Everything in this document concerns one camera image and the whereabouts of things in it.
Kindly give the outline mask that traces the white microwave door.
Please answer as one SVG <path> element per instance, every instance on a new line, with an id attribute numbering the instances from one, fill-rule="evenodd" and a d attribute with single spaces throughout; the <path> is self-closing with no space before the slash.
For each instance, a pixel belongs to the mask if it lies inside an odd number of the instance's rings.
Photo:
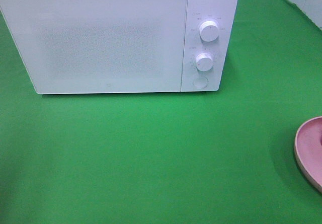
<path id="1" fill-rule="evenodd" d="M 187 0 L 1 0 L 38 94 L 181 89 Z"/>

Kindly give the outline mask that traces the white microwave knob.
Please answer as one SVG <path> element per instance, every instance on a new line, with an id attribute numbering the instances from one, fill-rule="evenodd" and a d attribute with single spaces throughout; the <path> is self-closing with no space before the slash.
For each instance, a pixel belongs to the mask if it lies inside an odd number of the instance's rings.
<path id="1" fill-rule="evenodd" d="M 199 35 L 205 42 L 216 40 L 219 36 L 219 24 L 213 19 L 203 21 L 199 26 Z"/>
<path id="2" fill-rule="evenodd" d="M 206 72 L 213 68 L 214 60 L 211 54 L 201 53 L 197 55 L 195 63 L 198 71 Z"/>

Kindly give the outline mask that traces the pink round plate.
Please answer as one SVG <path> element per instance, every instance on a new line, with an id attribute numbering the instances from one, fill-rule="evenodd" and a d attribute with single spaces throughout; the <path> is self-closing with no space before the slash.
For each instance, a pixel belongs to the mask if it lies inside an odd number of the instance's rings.
<path id="1" fill-rule="evenodd" d="M 306 179 L 321 192 L 321 117 L 307 120 L 294 139 L 296 162 Z"/>

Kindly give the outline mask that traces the green table cloth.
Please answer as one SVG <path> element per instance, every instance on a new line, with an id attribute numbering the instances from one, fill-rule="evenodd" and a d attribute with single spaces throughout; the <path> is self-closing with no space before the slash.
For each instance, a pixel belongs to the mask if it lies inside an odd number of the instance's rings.
<path id="1" fill-rule="evenodd" d="M 219 91 L 35 93 L 1 21 L 1 223 L 321 223 L 293 154 L 321 30 L 238 0 Z"/>

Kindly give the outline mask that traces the round white door release button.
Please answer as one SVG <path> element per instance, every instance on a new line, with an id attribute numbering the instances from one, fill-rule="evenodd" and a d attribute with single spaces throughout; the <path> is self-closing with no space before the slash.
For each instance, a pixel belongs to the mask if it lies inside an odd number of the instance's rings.
<path id="1" fill-rule="evenodd" d="M 194 87 L 196 87 L 198 89 L 203 89 L 203 88 L 207 87 L 207 85 L 208 85 L 208 78 L 207 77 L 198 77 L 193 80 L 193 85 L 194 85 Z"/>

